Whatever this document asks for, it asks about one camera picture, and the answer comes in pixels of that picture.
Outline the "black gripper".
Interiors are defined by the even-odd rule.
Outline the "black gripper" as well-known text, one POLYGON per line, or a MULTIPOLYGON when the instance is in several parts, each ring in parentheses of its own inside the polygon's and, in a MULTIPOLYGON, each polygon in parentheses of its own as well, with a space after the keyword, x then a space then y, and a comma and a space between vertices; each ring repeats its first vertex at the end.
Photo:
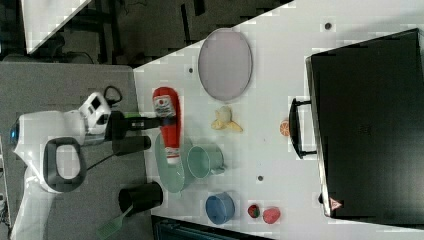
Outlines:
POLYGON ((131 131, 148 130, 177 123, 176 117, 129 117, 122 112, 112 111, 106 126, 105 140, 121 140, 126 136, 127 128, 131 131))

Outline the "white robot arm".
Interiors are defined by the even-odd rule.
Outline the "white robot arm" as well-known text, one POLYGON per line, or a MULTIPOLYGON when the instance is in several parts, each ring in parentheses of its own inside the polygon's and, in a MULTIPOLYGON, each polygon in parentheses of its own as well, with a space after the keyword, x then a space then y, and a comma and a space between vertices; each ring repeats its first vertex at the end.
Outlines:
POLYGON ((172 115, 127 117, 120 111, 84 114, 42 111, 21 115, 10 130, 12 152, 26 165, 24 194, 11 240, 44 240, 54 199, 78 189, 87 175, 82 148, 110 141, 115 155, 129 131, 170 127, 172 115))

